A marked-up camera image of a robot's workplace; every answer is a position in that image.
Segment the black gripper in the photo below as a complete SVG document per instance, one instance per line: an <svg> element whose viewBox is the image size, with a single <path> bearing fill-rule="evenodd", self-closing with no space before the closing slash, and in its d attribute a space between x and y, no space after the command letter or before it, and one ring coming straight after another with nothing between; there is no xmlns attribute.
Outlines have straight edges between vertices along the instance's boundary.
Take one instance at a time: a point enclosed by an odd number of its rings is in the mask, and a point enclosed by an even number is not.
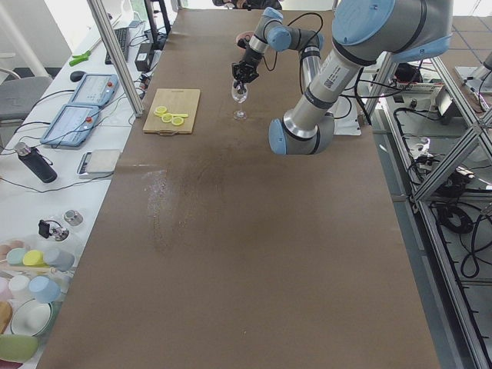
<svg viewBox="0 0 492 369"><path fill-rule="evenodd" d="M234 78L233 88L235 91L241 90L241 83L243 83L243 90L247 91L252 83L258 76L258 65L260 60L253 58L249 61L241 60L232 64L232 75Z"/></svg>

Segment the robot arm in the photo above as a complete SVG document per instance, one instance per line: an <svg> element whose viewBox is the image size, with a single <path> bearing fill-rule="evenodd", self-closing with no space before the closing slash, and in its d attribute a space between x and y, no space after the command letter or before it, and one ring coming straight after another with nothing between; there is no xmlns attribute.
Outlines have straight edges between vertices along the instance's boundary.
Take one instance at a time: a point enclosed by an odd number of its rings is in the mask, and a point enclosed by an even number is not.
<svg viewBox="0 0 492 369"><path fill-rule="evenodd" d="M316 32L283 25L283 15L268 7L244 56L232 65L233 90L244 96L246 85L258 77L257 66L268 48L298 52L307 86L294 108L269 126L269 144L277 155L322 152L334 135L329 112L352 78L376 63L383 52L395 62L413 62L443 54L450 46L451 1L343 1L332 22L333 48L320 59L324 39Z"/></svg>

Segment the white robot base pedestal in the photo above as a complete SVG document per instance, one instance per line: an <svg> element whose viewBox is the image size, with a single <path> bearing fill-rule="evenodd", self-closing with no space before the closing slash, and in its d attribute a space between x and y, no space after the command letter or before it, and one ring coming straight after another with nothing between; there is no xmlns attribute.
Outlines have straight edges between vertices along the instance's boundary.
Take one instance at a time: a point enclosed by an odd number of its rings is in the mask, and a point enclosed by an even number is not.
<svg viewBox="0 0 492 369"><path fill-rule="evenodd" d="M366 67L361 75L364 80L374 80L377 76L379 69L381 68L386 52L381 54L375 65ZM337 102L332 106L330 112L335 117L335 135L361 135L361 128L358 122L359 105L354 98L354 84L357 75L355 75L347 87L342 92L343 95L347 95L347 98L340 97Z"/></svg>

